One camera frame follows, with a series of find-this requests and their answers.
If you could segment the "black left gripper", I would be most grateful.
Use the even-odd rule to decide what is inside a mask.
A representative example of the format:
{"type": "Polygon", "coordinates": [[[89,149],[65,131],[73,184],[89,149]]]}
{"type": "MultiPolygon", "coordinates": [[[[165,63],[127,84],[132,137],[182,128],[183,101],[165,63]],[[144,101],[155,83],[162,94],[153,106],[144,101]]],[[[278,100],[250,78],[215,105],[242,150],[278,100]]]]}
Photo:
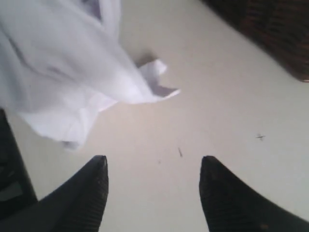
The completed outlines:
{"type": "Polygon", "coordinates": [[[0,216],[7,218],[38,202],[5,111],[0,110],[0,216]]]}

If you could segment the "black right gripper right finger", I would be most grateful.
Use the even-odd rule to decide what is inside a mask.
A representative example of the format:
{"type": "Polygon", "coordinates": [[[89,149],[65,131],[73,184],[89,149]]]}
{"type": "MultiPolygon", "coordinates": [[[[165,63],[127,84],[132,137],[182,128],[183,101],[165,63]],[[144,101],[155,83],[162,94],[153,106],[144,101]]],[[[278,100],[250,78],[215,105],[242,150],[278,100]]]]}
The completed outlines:
{"type": "Polygon", "coordinates": [[[201,162],[199,194],[211,232],[307,232],[308,221],[253,190],[216,157],[201,162]]]}

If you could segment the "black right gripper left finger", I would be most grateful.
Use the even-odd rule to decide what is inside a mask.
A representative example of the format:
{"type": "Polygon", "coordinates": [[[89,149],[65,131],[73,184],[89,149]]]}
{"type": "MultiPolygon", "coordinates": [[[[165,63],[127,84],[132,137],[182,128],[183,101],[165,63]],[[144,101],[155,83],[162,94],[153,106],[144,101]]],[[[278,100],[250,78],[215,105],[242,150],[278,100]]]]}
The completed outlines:
{"type": "Polygon", "coordinates": [[[36,204],[0,222],[2,232],[97,232],[109,193],[105,156],[94,156],[36,204]]]}

